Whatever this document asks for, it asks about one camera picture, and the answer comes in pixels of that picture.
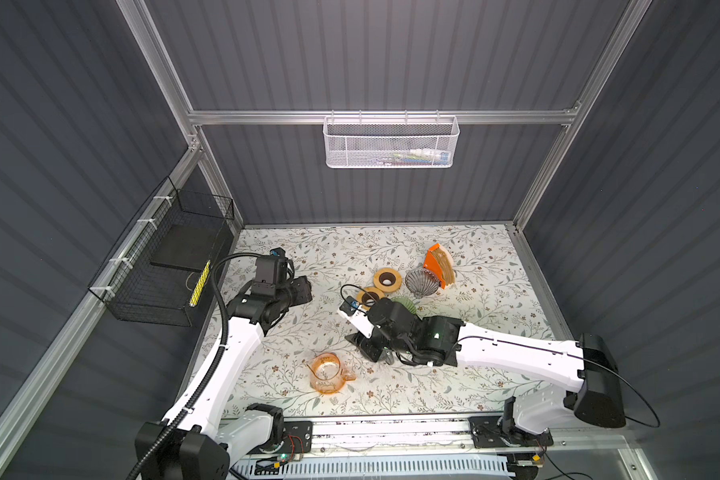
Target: corrugated wall panel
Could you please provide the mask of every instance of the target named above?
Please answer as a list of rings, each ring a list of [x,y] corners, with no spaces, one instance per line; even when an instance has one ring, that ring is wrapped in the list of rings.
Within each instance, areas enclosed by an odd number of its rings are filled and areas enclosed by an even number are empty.
[[[198,110],[568,108],[625,4],[148,1]]]
[[[720,478],[720,2],[654,2],[587,122],[526,235],[660,476]]]
[[[454,166],[326,166],[320,127],[204,127],[248,224],[511,220],[560,127],[461,128]]]
[[[115,4],[0,1],[0,414],[185,149]]]

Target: black mounting plate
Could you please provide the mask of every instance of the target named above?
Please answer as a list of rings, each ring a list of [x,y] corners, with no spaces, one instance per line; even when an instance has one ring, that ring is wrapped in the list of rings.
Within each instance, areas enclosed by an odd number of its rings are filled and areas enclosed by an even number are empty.
[[[539,445],[548,447],[553,445],[554,442],[549,431],[538,437],[528,435],[527,438],[512,438],[511,443],[506,442],[504,440],[506,437],[498,426],[501,417],[502,415],[469,417],[469,433],[475,448],[538,447]]]
[[[290,453],[291,452],[291,441],[288,438],[288,436],[298,437],[302,440],[302,443],[304,444],[304,450],[302,451],[301,445],[299,444],[298,440],[294,442],[294,445],[296,446],[295,452],[298,453],[309,453],[310,450],[312,450],[312,422],[290,422],[289,420],[286,420],[284,422],[284,426],[286,428],[286,433],[283,436],[283,441],[280,447],[275,450],[274,452],[268,451],[268,452],[262,452],[259,447],[255,447],[253,450],[248,452],[249,455],[278,455],[281,453]]]

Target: leaf pattern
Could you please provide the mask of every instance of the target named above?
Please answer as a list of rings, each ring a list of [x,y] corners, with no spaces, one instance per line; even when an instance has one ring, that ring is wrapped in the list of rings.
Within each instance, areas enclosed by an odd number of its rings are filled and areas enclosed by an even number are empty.
[[[545,386],[494,368],[372,363],[345,340],[355,329],[336,314],[340,285],[372,285],[374,273],[384,267],[404,276],[422,264],[436,243],[451,252],[457,283],[416,300],[420,316],[442,314],[501,332],[553,338],[503,226],[244,230],[236,251],[263,253],[282,247],[293,259],[296,274],[312,283],[313,300],[292,308],[269,332],[240,375],[225,417],[238,417],[254,402],[281,407],[290,417],[500,410],[505,398]],[[231,262],[222,283],[224,297],[232,298],[253,274],[253,259]],[[413,299],[404,285],[391,294],[396,295]],[[219,331],[217,311],[195,369]],[[317,393],[309,386],[307,365],[322,352],[334,352],[357,379],[335,394]]]

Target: wire basket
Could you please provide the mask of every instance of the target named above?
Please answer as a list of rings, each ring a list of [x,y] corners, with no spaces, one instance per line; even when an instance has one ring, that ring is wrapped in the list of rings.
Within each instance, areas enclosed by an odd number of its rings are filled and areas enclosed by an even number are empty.
[[[151,218],[131,224],[144,225],[121,257],[112,258],[116,247],[113,248],[94,278],[111,262],[116,263],[114,273],[104,285],[93,282],[88,285],[90,292],[118,320],[174,326],[192,326],[194,322],[204,321],[212,299],[208,285],[211,279],[206,282],[196,305],[190,306],[200,274],[154,265],[151,260],[171,227],[181,225],[216,232],[212,248],[207,252],[207,259],[213,265],[232,247],[233,211],[229,197],[174,189],[163,198]]]
[[[323,121],[330,168],[448,168],[459,128],[440,115],[329,116]]]

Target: white mesh basket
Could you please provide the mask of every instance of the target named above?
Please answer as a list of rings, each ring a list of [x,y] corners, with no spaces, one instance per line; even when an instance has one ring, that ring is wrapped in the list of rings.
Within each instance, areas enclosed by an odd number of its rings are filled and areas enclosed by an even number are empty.
[[[322,125],[330,168],[448,168],[458,122],[440,115],[329,116]]]

